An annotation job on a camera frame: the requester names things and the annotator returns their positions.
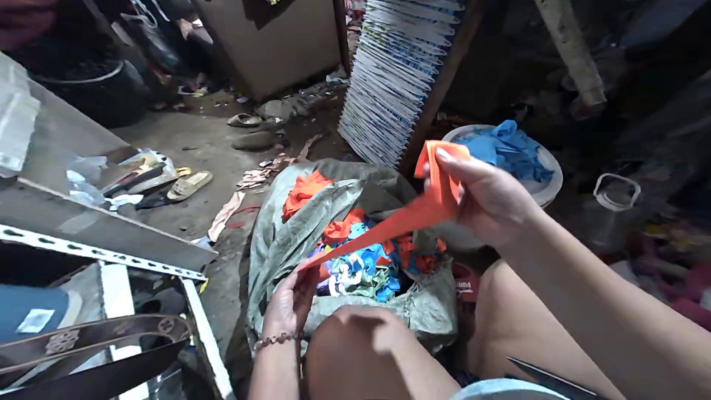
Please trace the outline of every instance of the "leg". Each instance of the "leg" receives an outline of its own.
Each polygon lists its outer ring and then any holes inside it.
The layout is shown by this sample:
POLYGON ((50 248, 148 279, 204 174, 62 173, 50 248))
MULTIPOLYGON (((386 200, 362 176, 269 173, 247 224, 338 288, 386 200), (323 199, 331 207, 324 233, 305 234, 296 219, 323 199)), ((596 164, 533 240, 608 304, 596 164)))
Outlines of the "leg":
POLYGON ((506 359, 511 356, 602 396, 623 399, 535 293, 502 260, 482 276, 475 314, 476 331, 466 347, 469 370, 480 378, 512 374, 532 381, 506 359))
POLYGON ((460 388, 407 326, 379 307, 344 306, 306 353, 313 400, 448 399, 460 388))

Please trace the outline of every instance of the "dirt floor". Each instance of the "dirt floor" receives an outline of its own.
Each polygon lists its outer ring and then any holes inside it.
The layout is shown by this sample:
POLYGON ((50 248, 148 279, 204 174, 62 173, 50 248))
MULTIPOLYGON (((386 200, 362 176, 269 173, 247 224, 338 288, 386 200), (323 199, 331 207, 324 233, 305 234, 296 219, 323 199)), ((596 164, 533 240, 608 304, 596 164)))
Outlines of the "dirt floor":
MULTIPOLYGON (((291 144, 283 150, 295 157, 304 143, 316 133, 326 135, 311 146, 311 160, 334 158, 358 161, 360 158, 338 135, 336 128, 343 107, 343 93, 334 93, 312 107, 307 117, 290 119, 283 129, 291 144)), ((185 107, 161 112, 150 112, 139 123, 115 129, 113 132, 138 148, 159 151, 173 160, 175 167, 190 167, 193 173, 204 169, 211 171, 211 183, 179 204, 138 211, 141 222, 167 233, 193 240, 207 234, 207 230, 223 204, 235 192, 235 184, 245 171, 259 169, 259 163, 273 159, 279 151, 261 152, 234 150, 231 142, 249 131, 227 125, 227 119, 239 112, 252 112, 250 104, 239 104, 222 91, 202 98, 183 96, 185 107)), ((245 191, 242 207, 260 205, 268 185, 245 191)), ((235 389, 242 386, 240 378, 248 377, 251 370, 250 354, 244 336, 247 282, 249 269, 249 243, 252 227, 258 213, 241 213, 230 223, 244 221, 241 228, 226 228, 214 249, 220 254, 208 265, 205 274, 210 278, 201 295, 210 324, 218 341, 220 353, 226 360, 235 389)))

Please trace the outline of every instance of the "fingernail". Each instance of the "fingernail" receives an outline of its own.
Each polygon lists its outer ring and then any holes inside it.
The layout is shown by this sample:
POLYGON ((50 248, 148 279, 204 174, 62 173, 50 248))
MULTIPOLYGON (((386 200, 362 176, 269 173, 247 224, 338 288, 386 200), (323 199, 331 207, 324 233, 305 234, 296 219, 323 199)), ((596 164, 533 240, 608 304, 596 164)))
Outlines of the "fingernail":
POLYGON ((451 161, 452 160, 452 156, 449 155, 448 152, 444 151, 444 149, 437 149, 437 155, 442 157, 442 159, 444 161, 451 161))

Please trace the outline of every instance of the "human hand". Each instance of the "human hand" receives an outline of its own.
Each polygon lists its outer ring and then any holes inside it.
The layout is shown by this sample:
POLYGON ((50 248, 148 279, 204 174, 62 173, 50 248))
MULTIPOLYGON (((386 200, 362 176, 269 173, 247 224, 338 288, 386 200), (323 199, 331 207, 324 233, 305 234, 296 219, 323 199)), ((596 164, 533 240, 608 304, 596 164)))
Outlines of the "human hand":
POLYGON ((303 330, 319 283, 318 268, 300 271, 308 262, 302 261, 272 295, 264 313, 262 337, 303 330))
POLYGON ((458 222, 484 243, 498 247, 515 238, 541 208, 508 172, 479 159, 461 161, 443 149, 435 154, 440 169, 461 180, 458 222))

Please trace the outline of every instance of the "bracelet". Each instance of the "bracelet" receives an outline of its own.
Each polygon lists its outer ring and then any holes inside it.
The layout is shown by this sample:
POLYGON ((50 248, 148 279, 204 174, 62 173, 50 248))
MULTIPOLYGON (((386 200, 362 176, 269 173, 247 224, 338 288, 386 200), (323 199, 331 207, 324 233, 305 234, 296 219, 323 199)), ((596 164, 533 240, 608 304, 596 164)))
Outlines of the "bracelet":
POLYGON ((255 352, 260 351, 261 349, 264 349, 266 346, 269 346, 270 344, 274 343, 284 343, 287 340, 300 340, 301 339, 301 332, 283 332, 281 335, 277 336, 271 336, 271 337, 265 337, 264 339, 257 340, 257 343, 255 343, 255 352))

